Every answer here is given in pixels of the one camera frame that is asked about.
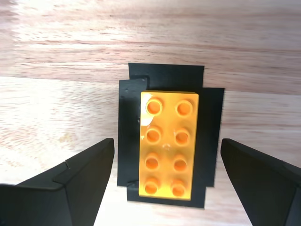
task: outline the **wooden table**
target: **wooden table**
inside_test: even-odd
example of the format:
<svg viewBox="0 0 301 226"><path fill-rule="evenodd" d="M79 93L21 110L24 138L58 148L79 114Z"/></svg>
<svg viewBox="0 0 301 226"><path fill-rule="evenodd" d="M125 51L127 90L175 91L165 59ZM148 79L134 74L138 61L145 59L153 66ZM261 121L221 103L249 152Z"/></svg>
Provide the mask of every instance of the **wooden table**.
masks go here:
<svg viewBox="0 0 301 226"><path fill-rule="evenodd" d="M0 182L118 131L128 62L205 65L225 87L220 138L301 167L298 0L2 0ZM218 156L205 210L127 202L116 158L95 225L251 225Z"/></svg>

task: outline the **orange stud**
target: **orange stud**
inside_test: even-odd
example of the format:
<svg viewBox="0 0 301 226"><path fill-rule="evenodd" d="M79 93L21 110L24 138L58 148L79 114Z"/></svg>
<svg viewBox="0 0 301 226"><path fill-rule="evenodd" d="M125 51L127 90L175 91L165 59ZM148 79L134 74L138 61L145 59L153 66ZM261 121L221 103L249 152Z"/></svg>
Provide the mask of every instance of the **orange stud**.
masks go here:
<svg viewBox="0 0 301 226"><path fill-rule="evenodd" d="M157 153L149 153L145 158L145 166L149 170L155 170L159 166L159 157Z"/></svg>
<svg viewBox="0 0 301 226"><path fill-rule="evenodd" d="M187 162L183 155L179 154L174 158L174 170L184 172L187 169Z"/></svg>
<svg viewBox="0 0 301 226"><path fill-rule="evenodd" d="M146 103L146 112L150 115L160 115L163 109L162 102L158 98L151 98Z"/></svg>
<svg viewBox="0 0 301 226"><path fill-rule="evenodd" d="M179 129L174 133L174 141L178 146L187 146L189 140L190 134L187 129Z"/></svg>
<svg viewBox="0 0 301 226"><path fill-rule="evenodd" d="M181 100L175 107L175 111L180 117L188 117L191 115L193 106L188 100Z"/></svg>
<svg viewBox="0 0 301 226"><path fill-rule="evenodd" d="M155 194L159 189L159 181L156 178L149 178L144 183L144 189L147 194Z"/></svg>
<svg viewBox="0 0 301 226"><path fill-rule="evenodd" d="M159 143L161 140L161 131L159 127L150 127L145 133L145 138L151 145Z"/></svg>
<svg viewBox="0 0 301 226"><path fill-rule="evenodd" d="M185 194L185 186L181 180L175 180L171 185L173 195L176 197L182 197Z"/></svg>

